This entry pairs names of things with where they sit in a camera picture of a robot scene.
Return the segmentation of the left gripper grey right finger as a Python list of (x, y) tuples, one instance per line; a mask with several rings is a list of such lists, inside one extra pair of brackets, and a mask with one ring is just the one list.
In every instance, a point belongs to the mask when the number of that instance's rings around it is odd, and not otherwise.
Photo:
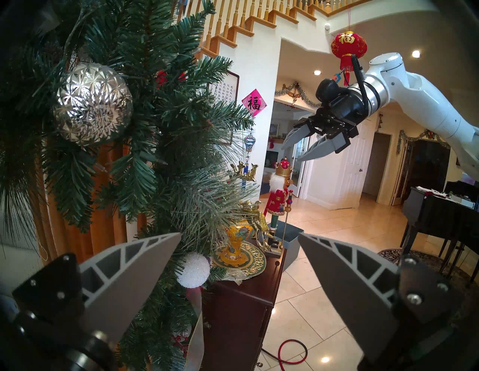
[(411, 255), (396, 265), (358, 245), (300, 233), (315, 275), (363, 352), (359, 365), (455, 365), (462, 300)]

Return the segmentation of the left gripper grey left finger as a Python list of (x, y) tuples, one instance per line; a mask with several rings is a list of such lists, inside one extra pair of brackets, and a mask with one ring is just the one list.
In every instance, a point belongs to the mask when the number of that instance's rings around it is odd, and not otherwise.
[(180, 233), (169, 233), (122, 243), (81, 264), (73, 253), (61, 255), (13, 291), (19, 306), (14, 324), (30, 337), (53, 331), (79, 338), (99, 331), (115, 344), (180, 241)]

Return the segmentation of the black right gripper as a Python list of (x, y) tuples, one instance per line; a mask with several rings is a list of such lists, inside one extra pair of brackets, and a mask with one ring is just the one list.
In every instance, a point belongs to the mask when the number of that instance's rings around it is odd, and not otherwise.
[(323, 104), (310, 119), (300, 119), (286, 135), (282, 149), (287, 149), (304, 138), (318, 135), (316, 143), (298, 161), (309, 161), (339, 153), (351, 144), (349, 137), (359, 134), (357, 126), (369, 116), (369, 106), (357, 95), (340, 95)]

